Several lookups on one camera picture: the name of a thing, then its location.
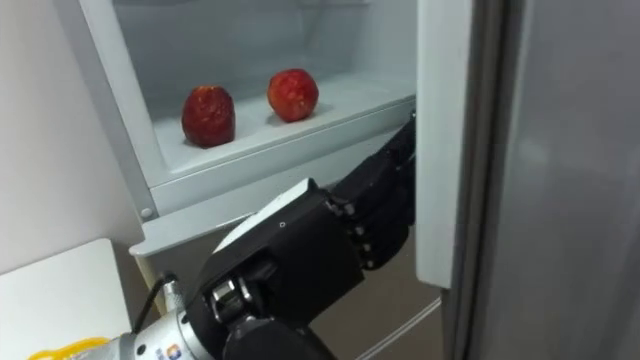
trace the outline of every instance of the wall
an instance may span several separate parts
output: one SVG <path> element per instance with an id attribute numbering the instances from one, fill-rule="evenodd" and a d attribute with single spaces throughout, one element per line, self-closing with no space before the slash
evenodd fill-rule
<path id="1" fill-rule="evenodd" d="M 136 311 L 141 228 L 51 1 L 0 1 L 0 121 L 0 273 L 108 237 Z"/>

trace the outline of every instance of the refrigerator shelf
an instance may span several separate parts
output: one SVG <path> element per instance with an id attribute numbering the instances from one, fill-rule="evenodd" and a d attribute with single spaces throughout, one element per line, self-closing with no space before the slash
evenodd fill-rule
<path id="1" fill-rule="evenodd" d="M 306 120 L 287 124 L 269 106 L 267 84 L 268 79 L 265 79 L 228 87 L 235 103 L 236 137 L 230 143 L 209 149 L 201 149 L 185 139 L 180 121 L 180 103 L 173 104 L 173 114 L 167 111 L 164 116 L 153 116 L 154 110 L 156 113 L 163 112 L 150 104 L 155 134 L 172 173 L 185 176 L 238 159 L 398 104 L 415 94 L 413 84 L 376 79 L 367 74 L 320 77 L 320 98 L 313 115 Z"/>

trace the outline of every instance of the sticker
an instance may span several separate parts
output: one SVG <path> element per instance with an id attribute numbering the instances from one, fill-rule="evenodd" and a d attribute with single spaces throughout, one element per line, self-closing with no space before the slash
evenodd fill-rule
<path id="1" fill-rule="evenodd" d="M 167 360 L 167 358 L 164 357 L 164 354 L 162 353 L 162 350 L 160 348 L 156 349 L 156 357 L 158 358 L 158 360 Z"/>
<path id="2" fill-rule="evenodd" d="M 180 351 L 178 345 L 173 344 L 169 346 L 169 348 L 167 349 L 167 357 L 169 358 L 169 360 L 178 360 L 180 359 L 180 356 L 182 356 L 182 352 Z"/>

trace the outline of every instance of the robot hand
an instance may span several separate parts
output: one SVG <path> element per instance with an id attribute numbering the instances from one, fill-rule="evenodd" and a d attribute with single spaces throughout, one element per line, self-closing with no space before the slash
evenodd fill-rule
<path id="1" fill-rule="evenodd" d="M 308 325 L 405 243 L 414 137 L 415 113 L 333 188 L 306 179 L 281 194 L 223 240 L 184 309 L 119 338 L 107 358 L 335 359 Z"/>

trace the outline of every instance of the refrigerator door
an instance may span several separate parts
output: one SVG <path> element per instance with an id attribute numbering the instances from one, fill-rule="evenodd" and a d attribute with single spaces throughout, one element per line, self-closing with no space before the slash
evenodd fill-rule
<path id="1" fill-rule="evenodd" d="M 477 291 L 449 313 L 450 358 L 635 359 L 640 3 L 508 10 L 479 266 L 451 295 Z"/>
<path id="2" fill-rule="evenodd" d="M 458 235 L 472 7 L 418 2 L 416 265 L 421 281 L 443 288 Z"/>

